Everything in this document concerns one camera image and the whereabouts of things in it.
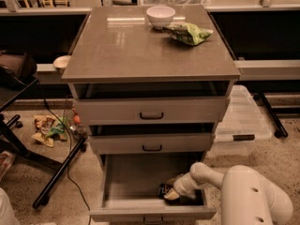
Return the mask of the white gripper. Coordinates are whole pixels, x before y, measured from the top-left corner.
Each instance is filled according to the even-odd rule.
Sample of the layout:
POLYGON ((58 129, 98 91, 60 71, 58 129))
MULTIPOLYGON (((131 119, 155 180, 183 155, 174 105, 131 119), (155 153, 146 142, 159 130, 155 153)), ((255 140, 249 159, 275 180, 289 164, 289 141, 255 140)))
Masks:
POLYGON ((200 188, 200 184, 191 176, 190 172, 181 173, 173 178, 170 178, 165 183, 168 186, 173 186, 165 195, 167 201, 175 201, 180 196, 195 197, 196 190, 200 188))

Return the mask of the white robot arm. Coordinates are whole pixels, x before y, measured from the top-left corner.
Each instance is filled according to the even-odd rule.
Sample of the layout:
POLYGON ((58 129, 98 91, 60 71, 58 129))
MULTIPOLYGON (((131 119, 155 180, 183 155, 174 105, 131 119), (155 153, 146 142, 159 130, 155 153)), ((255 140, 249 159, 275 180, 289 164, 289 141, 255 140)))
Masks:
POLYGON ((232 166, 216 172, 202 162, 189 172, 167 182, 163 198, 170 202, 212 185, 221 192, 221 225, 285 225, 293 216, 293 203, 287 193, 259 172, 244 166, 232 166))

